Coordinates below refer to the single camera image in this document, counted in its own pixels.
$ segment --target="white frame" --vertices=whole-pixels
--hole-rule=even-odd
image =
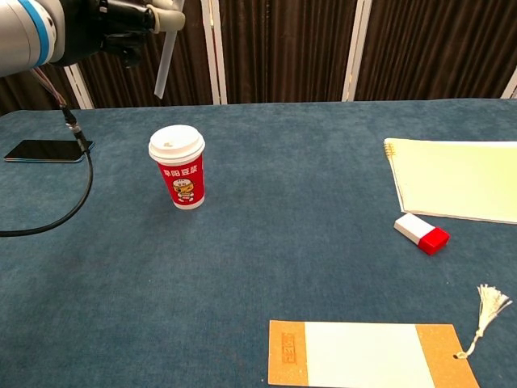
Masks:
[[[508,85],[504,92],[501,95],[502,99],[517,99],[517,66],[515,67],[515,71],[508,81]]]
[[[217,73],[219,75],[219,93],[221,103],[227,104],[226,98],[226,76],[225,76],[225,57],[223,55],[223,39],[221,33],[221,15],[219,13],[219,0],[211,0],[212,17],[213,17],[213,37],[216,42],[216,63]]]
[[[81,69],[78,64],[65,67],[66,77],[74,91],[75,98],[81,109],[93,109],[94,103],[91,101],[90,93],[82,77]]]
[[[341,97],[342,101],[354,101],[355,98],[355,88],[357,87],[359,70],[363,59],[364,41],[366,40],[371,9],[372,0],[357,1],[350,50],[348,51],[347,72],[345,73],[343,95]]]
[[[219,105],[221,104],[221,97],[219,95],[219,82],[217,79],[216,50],[213,43],[213,25],[210,7],[210,0],[201,0],[204,39],[206,40],[208,56],[208,71],[210,72],[210,85],[212,87],[212,101],[214,105]]]

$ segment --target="cup lid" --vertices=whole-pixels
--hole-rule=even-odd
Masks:
[[[204,148],[203,136],[190,125],[170,125],[151,136],[149,155],[158,162],[175,162],[199,155]]]

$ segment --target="cartoon logo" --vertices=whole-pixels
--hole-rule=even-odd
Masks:
[[[172,183],[172,188],[178,193],[180,202],[192,202],[194,200],[194,184],[190,179],[177,179]]]

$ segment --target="red paper cup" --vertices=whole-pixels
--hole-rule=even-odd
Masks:
[[[149,156],[180,209],[195,209],[204,201],[203,150],[203,136],[189,125],[159,129],[149,142]]]

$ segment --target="dark curtain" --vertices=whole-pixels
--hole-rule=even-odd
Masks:
[[[374,1],[355,99],[499,98],[516,65],[516,1]]]
[[[185,28],[178,33],[163,100],[154,84],[165,33],[151,35],[139,66],[125,69],[118,57],[98,53],[79,66],[96,108],[121,108],[212,103],[201,2],[186,0]]]
[[[42,69],[69,105],[72,108],[79,108],[65,71],[53,65],[44,65]],[[0,78],[0,115],[20,109],[56,108],[53,98],[28,71]]]
[[[356,0],[220,0],[229,103],[338,101]]]

